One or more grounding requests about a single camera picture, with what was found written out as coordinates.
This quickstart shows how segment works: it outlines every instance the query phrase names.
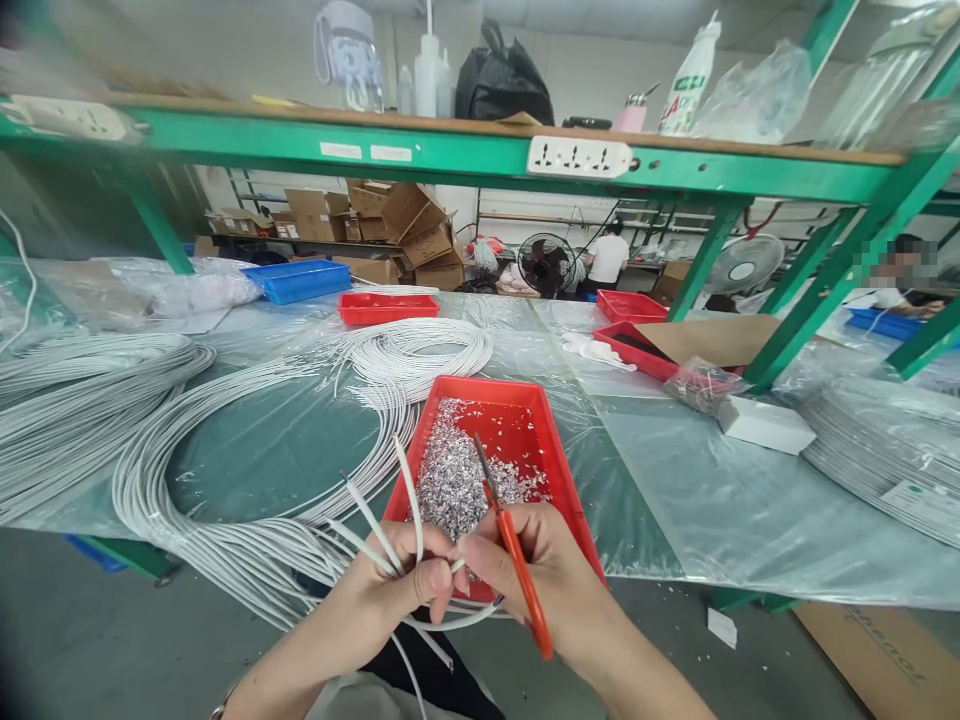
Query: scissor blade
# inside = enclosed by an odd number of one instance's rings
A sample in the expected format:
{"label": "scissor blade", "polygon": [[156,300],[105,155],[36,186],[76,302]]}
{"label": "scissor blade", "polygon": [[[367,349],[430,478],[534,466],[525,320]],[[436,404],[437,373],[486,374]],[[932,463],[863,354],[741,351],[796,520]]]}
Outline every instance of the scissor blade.
{"label": "scissor blade", "polygon": [[483,443],[480,442],[479,433],[473,436],[473,444],[476,445],[477,455],[480,456],[480,465],[483,467],[483,479],[487,483],[487,487],[490,490],[490,499],[493,501],[491,504],[496,508],[500,496],[497,494],[497,483],[493,479],[493,471],[490,469],[490,463],[487,462],[487,454],[483,451]]}

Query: white fan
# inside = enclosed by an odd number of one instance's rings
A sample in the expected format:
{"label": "white fan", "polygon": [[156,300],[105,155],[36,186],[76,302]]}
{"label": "white fan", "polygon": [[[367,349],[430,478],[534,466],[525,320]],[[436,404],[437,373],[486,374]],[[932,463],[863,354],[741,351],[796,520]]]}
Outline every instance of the white fan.
{"label": "white fan", "polygon": [[694,307],[703,308],[711,295],[735,295],[765,283],[780,267],[785,253],[783,242],[773,235],[729,240],[710,270]]}

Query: electric fan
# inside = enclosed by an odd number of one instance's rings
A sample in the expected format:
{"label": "electric fan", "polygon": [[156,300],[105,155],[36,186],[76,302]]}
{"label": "electric fan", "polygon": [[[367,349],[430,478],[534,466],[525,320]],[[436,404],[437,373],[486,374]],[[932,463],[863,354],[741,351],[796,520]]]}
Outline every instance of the electric fan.
{"label": "electric fan", "polygon": [[576,254],[566,240],[550,233],[527,238],[517,250],[523,279],[542,298],[555,298],[576,282]]}
{"label": "electric fan", "polygon": [[773,235],[731,240],[710,270],[695,307],[702,308],[711,295],[735,295],[765,283],[784,254],[783,242]]}

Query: ceiling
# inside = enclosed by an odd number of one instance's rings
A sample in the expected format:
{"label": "ceiling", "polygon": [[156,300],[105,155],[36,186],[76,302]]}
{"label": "ceiling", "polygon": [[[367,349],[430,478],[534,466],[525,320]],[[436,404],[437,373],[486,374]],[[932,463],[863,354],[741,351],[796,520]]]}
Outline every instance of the ceiling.
{"label": "ceiling", "polygon": [[[393,14],[422,12],[426,0],[359,0],[367,8]],[[435,3],[474,0],[434,0]],[[777,41],[799,43],[821,0],[483,0],[484,15],[505,27],[548,33],[594,35],[689,47],[714,10],[723,33],[720,50],[770,53]],[[902,8],[863,0],[832,55],[862,60]]]}

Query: hand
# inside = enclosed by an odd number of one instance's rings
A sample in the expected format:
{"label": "hand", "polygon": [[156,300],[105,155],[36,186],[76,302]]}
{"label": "hand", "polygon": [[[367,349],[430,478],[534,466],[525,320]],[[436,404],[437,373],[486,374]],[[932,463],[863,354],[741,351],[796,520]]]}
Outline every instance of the hand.
{"label": "hand", "polygon": [[[553,645],[569,663],[587,661],[611,628],[632,624],[602,585],[560,512],[548,503],[510,505],[520,546],[543,607]],[[460,539],[467,566],[504,596],[515,620],[530,620],[510,555],[495,541],[496,515],[487,513],[472,534]]]}
{"label": "hand", "polygon": [[[439,624],[453,588],[465,592],[469,587],[466,570],[450,572],[460,552],[440,528],[423,526],[424,559],[414,568],[413,523],[384,522],[381,527],[408,574],[394,579],[369,557],[358,554],[327,598],[303,621],[322,649],[322,667],[317,670],[324,680],[370,662],[397,625],[421,605],[430,604],[430,620]],[[376,535],[371,533],[367,545],[386,558]]]}
{"label": "hand", "polygon": [[922,311],[924,317],[933,317],[938,312],[943,310],[944,307],[945,303],[943,300],[933,300],[920,308],[920,310]]}

